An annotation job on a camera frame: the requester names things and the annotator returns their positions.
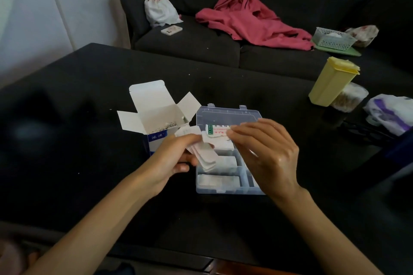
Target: box flap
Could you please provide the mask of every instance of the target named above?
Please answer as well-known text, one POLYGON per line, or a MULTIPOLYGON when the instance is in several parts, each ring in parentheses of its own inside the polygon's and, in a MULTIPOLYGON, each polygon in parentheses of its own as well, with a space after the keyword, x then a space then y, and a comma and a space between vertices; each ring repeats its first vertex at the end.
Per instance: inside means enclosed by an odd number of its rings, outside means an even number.
POLYGON ((162 80, 132 85, 129 92, 138 112, 175 104, 162 80))
POLYGON ((182 111, 185 118, 190 121, 201 107, 201 104, 198 100, 196 100, 191 92, 188 92, 188 94, 186 94, 185 97, 178 103, 178 107, 182 111))
POLYGON ((123 130, 146 134, 138 113, 118 111, 118 116, 123 130))

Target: plastic bag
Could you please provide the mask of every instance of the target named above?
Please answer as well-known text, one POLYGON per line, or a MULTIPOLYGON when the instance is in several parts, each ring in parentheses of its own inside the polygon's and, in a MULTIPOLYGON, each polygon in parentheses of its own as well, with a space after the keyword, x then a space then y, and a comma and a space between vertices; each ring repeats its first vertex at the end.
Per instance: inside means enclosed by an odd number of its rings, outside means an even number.
POLYGON ((365 48, 379 34, 379 29, 375 25, 365 25, 355 29, 350 28, 346 33, 357 39, 353 46, 365 48))
POLYGON ((371 98, 364 110, 370 124, 383 125, 397 136, 413 126, 413 99, 408 97, 380 94, 371 98))
POLYGON ((330 106, 341 112, 351 112, 367 95, 367 89, 350 82, 343 88, 330 106))
POLYGON ((169 0, 145 0, 145 14, 152 28, 183 22, 169 0))

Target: person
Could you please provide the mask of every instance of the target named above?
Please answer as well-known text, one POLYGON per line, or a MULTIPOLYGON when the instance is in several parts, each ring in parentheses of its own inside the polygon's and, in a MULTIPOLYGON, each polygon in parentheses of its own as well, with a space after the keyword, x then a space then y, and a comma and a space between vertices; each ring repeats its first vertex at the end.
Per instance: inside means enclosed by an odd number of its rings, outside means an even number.
MULTIPOLYGON (((297 183, 299 149, 286 129, 270 119, 227 131, 258 185, 301 234, 327 274, 382 274, 323 214, 297 183)), ((24 275, 93 274, 139 209, 168 179, 197 165, 185 151, 200 135, 168 136, 140 168, 123 179, 24 275)))

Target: yellow container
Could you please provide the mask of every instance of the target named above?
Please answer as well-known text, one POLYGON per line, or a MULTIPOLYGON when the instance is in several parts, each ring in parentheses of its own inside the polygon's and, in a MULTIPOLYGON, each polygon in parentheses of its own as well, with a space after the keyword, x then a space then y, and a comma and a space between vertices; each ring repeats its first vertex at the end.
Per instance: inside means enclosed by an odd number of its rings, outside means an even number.
POLYGON ((329 57, 316 83, 308 95, 315 105, 329 106, 345 85, 359 75, 360 68, 353 62, 329 57))

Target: person's right hand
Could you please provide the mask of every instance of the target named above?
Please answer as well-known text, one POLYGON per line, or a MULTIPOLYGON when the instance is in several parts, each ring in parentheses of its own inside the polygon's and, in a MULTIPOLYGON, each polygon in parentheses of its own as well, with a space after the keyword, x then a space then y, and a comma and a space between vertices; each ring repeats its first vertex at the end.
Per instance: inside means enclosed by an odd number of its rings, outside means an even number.
POLYGON ((227 136, 235 143, 261 190, 276 203, 293 198, 303 189, 296 177, 298 147, 284 126, 258 119, 255 123, 231 126, 227 136))

